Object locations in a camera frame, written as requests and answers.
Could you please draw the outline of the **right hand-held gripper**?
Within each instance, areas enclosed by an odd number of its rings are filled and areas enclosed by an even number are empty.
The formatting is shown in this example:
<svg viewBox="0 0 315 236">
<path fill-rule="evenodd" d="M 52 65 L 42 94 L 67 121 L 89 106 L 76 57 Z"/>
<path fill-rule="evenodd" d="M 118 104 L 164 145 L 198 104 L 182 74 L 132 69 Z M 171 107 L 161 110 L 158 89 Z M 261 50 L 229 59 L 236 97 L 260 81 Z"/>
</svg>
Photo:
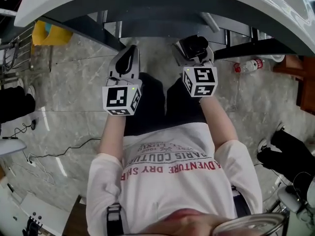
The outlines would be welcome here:
<svg viewBox="0 0 315 236">
<path fill-rule="evenodd" d="M 171 45 L 173 56 L 178 65 L 191 65 L 187 55 L 185 38 Z M 208 46 L 202 55 L 202 64 L 185 66 L 182 81 L 191 97 L 203 98 L 214 95 L 218 86 L 217 68 L 213 66 L 214 52 Z"/>
</svg>

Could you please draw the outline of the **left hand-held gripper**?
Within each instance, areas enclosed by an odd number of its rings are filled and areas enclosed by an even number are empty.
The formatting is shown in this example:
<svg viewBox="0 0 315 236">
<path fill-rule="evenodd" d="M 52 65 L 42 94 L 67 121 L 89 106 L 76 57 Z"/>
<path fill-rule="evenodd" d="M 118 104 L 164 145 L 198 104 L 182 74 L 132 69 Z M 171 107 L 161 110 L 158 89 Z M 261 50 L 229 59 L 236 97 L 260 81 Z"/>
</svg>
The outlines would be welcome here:
<svg viewBox="0 0 315 236">
<path fill-rule="evenodd" d="M 140 53 L 136 45 L 124 48 L 110 61 L 102 87 L 103 109 L 112 116 L 133 116 L 142 96 Z"/>
</svg>

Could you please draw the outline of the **black square object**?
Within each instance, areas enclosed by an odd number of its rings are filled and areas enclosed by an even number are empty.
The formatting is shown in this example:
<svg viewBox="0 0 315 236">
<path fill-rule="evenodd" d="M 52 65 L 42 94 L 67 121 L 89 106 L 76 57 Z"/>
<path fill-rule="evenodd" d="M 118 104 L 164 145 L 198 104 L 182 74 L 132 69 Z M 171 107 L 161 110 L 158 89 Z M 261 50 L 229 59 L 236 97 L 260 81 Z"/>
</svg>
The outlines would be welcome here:
<svg viewBox="0 0 315 236">
<path fill-rule="evenodd" d="M 208 40 L 203 36 L 193 35 L 183 41 L 185 54 L 189 59 L 204 54 L 208 47 Z"/>
</svg>

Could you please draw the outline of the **person's left forearm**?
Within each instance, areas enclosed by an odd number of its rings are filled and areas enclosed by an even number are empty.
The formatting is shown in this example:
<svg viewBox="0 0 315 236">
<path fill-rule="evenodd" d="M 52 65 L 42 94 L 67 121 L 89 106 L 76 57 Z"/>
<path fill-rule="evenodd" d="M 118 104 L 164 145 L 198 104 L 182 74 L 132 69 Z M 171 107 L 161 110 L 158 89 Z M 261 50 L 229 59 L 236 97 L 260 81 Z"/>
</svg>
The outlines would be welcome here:
<svg viewBox="0 0 315 236">
<path fill-rule="evenodd" d="M 106 120 L 98 147 L 99 154 L 109 154 L 120 162 L 123 159 L 123 139 L 126 126 L 125 116 L 111 116 Z"/>
</svg>

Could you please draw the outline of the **person's right forearm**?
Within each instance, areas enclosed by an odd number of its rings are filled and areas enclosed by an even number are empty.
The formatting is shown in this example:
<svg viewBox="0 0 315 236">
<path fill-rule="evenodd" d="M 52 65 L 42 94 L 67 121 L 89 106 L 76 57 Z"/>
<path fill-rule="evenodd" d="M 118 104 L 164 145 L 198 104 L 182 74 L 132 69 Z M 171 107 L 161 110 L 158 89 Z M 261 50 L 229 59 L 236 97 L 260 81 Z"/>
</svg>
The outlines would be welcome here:
<svg viewBox="0 0 315 236">
<path fill-rule="evenodd" d="M 238 140 L 232 121 L 214 96 L 202 98 L 200 106 L 207 121 L 215 151 L 228 141 Z"/>
</svg>

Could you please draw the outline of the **grey drain pipe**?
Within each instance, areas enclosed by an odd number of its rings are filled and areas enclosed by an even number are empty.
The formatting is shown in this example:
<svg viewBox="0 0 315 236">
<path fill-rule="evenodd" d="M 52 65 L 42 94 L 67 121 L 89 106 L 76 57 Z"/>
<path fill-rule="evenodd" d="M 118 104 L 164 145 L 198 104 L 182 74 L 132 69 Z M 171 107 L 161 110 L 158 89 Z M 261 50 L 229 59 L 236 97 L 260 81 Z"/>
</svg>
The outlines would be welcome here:
<svg viewBox="0 0 315 236">
<path fill-rule="evenodd" d="M 214 20 L 214 18 L 212 17 L 210 13 L 200 12 L 199 15 L 205 21 L 205 23 L 209 26 L 209 28 L 211 29 L 213 33 L 220 31 L 218 24 L 216 23 L 216 21 Z"/>
</svg>

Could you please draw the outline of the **person's black trousers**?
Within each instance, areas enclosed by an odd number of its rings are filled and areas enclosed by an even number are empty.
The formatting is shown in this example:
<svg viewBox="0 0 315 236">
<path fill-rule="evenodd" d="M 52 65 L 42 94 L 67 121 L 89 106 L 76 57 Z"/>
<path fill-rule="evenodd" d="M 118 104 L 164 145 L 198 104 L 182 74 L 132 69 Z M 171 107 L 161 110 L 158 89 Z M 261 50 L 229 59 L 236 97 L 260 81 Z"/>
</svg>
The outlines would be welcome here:
<svg viewBox="0 0 315 236">
<path fill-rule="evenodd" d="M 126 117 L 124 136 L 139 136 L 188 123 L 205 123 L 198 98 L 189 95 L 179 78 L 163 92 L 162 82 L 141 72 L 142 96 L 136 112 Z"/>
</svg>

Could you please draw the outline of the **plastic bottle with red label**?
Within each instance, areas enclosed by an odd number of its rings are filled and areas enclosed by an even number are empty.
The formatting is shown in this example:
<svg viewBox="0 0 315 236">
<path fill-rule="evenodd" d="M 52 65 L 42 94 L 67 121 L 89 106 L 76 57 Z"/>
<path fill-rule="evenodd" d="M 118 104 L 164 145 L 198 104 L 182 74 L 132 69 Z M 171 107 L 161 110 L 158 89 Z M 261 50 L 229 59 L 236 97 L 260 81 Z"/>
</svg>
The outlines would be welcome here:
<svg viewBox="0 0 315 236">
<path fill-rule="evenodd" d="M 262 59 L 251 59 L 243 63 L 234 64 L 234 70 L 236 73 L 250 73 L 261 69 L 263 67 Z"/>
</svg>

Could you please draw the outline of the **yellow bin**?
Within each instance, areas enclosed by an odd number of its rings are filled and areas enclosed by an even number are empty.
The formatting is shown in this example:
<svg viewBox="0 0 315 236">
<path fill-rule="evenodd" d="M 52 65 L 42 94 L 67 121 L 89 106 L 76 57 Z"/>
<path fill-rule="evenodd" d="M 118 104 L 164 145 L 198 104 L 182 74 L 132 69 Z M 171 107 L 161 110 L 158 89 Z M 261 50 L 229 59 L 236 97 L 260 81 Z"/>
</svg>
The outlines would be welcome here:
<svg viewBox="0 0 315 236">
<path fill-rule="evenodd" d="M 67 44 L 72 38 L 73 32 L 52 25 L 49 34 L 45 31 L 45 23 L 37 21 L 32 31 L 32 42 L 35 46 L 60 46 Z"/>
</svg>

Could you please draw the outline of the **wooden cabinet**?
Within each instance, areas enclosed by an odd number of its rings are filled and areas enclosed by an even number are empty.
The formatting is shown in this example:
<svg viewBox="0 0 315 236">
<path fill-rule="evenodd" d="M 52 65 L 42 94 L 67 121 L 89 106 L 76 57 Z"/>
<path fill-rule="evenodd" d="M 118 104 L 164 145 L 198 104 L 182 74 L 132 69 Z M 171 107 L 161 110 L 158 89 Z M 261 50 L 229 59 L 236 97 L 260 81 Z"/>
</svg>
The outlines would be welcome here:
<svg viewBox="0 0 315 236">
<path fill-rule="evenodd" d="M 293 76 L 298 81 L 296 105 L 315 116 L 315 57 L 286 55 L 273 72 Z"/>
</svg>

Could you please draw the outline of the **metal rack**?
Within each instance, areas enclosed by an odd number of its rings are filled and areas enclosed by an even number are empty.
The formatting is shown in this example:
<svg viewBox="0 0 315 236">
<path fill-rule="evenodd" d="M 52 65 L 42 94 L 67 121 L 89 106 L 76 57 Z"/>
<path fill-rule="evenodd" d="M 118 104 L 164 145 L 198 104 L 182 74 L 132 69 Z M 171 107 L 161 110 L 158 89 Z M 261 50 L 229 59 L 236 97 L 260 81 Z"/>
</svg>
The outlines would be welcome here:
<svg viewBox="0 0 315 236">
<path fill-rule="evenodd" d="M 52 48 L 42 48 L 33 42 L 35 24 L 27 26 L 10 42 L 0 44 L 0 68 L 5 75 L 50 73 Z"/>
</svg>

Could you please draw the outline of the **person's white printed shirt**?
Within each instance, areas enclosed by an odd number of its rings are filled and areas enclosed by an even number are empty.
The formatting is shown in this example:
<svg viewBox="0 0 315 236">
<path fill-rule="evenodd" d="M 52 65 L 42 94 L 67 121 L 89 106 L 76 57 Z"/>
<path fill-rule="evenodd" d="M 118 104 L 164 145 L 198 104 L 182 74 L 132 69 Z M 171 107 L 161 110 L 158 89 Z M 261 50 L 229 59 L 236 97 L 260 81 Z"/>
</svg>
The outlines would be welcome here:
<svg viewBox="0 0 315 236">
<path fill-rule="evenodd" d="M 252 214 L 262 194 L 247 147 L 231 140 L 215 149 L 205 123 L 188 123 L 124 139 L 124 157 L 100 153 L 90 167 L 86 217 L 91 236 L 106 235 L 106 210 L 119 203 L 136 233 L 183 209 L 236 218 L 233 189 Z"/>
</svg>

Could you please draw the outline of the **grey rounded seat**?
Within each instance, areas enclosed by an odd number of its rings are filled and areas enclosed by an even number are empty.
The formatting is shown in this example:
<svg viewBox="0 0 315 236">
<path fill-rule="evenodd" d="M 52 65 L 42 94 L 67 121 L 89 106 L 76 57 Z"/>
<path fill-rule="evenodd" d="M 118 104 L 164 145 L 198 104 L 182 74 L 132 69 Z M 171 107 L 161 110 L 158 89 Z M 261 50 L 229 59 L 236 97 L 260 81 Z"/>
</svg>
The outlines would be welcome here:
<svg viewBox="0 0 315 236">
<path fill-rule="evenodd" d="M 22 151 L 27 148 L 24 141 L 16 137 L 0 138 L 0 157 Z"/>
</svg>

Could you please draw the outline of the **white table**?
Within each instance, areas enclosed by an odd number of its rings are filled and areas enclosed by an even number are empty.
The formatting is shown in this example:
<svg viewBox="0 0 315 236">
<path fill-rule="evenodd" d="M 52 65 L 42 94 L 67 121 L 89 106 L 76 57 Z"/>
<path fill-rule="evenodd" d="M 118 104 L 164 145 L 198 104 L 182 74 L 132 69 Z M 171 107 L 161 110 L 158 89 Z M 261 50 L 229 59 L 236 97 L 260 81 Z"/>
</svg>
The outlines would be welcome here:
<svg viewBox="0 0 315 236">
<path fill-rule="evenodd" d="M 0 180 L 0 232 L 5 236 L 22 236 L 29 218 L 55 236 L 62 236 L 69 213 L 28 193 L 20 198 L 8 187 L 8 179 Z"/>
</svg>

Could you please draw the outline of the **person's glasses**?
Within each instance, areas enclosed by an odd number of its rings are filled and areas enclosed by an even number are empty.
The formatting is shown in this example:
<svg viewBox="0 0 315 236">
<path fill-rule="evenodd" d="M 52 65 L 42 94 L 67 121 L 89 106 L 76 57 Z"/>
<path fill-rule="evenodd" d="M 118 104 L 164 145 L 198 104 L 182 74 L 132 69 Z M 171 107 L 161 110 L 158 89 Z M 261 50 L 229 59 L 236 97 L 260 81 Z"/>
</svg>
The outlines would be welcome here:
<svg viewBox="0 0 315 236">
<path fill-rule="evenodd" d="M 272 236 L 287 222 L 284 213 L 248 215 L 218 225 L 212 236 Z"/>
</svg>

